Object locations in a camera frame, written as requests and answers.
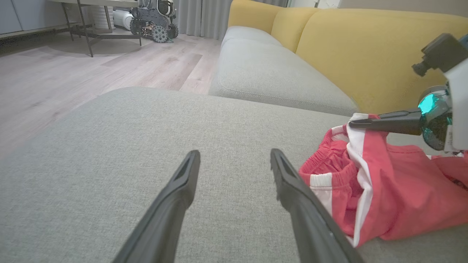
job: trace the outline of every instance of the yellow cushion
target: yellow cushion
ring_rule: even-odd
[[[233,1],[227,26],[244,26],[271,33],[273,21],[279,10],[284,7],[259,3],[255,1]]]
[[[320,9],[313,7],[283,8],[276,14],[271,35],[283,47],[296,52],[302,30],[309,18]]]
[[[421,92],[444,84],[440,71],[421,78],[411,65],[441,33],[460,38],[468,18],[370,9],[325,9],[305,26],[296,54],[329,78],[363,112],[416,107]]]

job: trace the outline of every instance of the red shorts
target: red shorts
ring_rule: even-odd
[[[387,144],[387,135],[332,128],[299,170],[353,246],[467,223],[468,154],[428,156]]]

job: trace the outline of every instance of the gray sofa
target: gray sofa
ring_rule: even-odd
[[[210,95],[344,116],[356,103],[306,61],[259,29],[229,27]]]
[[[201,152],[176,262],[298,262],[269,152],[296,167],[348,117],[153,88],[102,95],[0,161],[2,262],[111,262],[186,153]],[[417,144],[392,134],[389,142]],[[468,227],[374,239],[367,262],[465,262]]]

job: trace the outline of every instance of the wheeled robot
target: wheeled robot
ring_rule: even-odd
[[[141,34],[158,43],[164,43],[179,35],[177,25],[172,23],[176,18],[174,0],[157,0],[155,7],[151,0],[140,0],[139,7],[132,8],[130,12],[133,16],[130,31],[134,35]]]

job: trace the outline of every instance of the fabric upholstery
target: fabric upholstery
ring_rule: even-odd
[[[283,47],[296,52],[302,31],[309,18],[320,9],[318,8],[284,8],[280,10],[273,22],[271,35],[275,37]]]
[[[111,262],[186,153],[201,152],[176,262],[298,262],[270,149],[299,166],[348,117],[151,88],[102,95],[0,161],[3,262]],[[416,136],[390,142],[423,144]],[[368,262],[463,262],[467,227],[371,241]]]
[[[221,47],[223,47],[224,43],[226,43],[226,41],[229,39],[249,39],[258,41],[263,44],[282,46],[278,40],[265,31],[241,26],[232,26],[227,29],[226,35],[224,36],[223,42],[221,43]]]
[[[439,71],[421,78],[411,65],[441,33],[460,38],[468,18],[454,15],[325,9],[305,26],[296,54],[352,97],[365,113],[412,108],[428,87],[444,84]]]
[[[283,7],[247,0],[235,0],[231,3],[228,27],[243,26],[271,33],[273,21]]]
[[[356,104],[284,47],[245,39],[225,42],[210,95],[351,116]]]

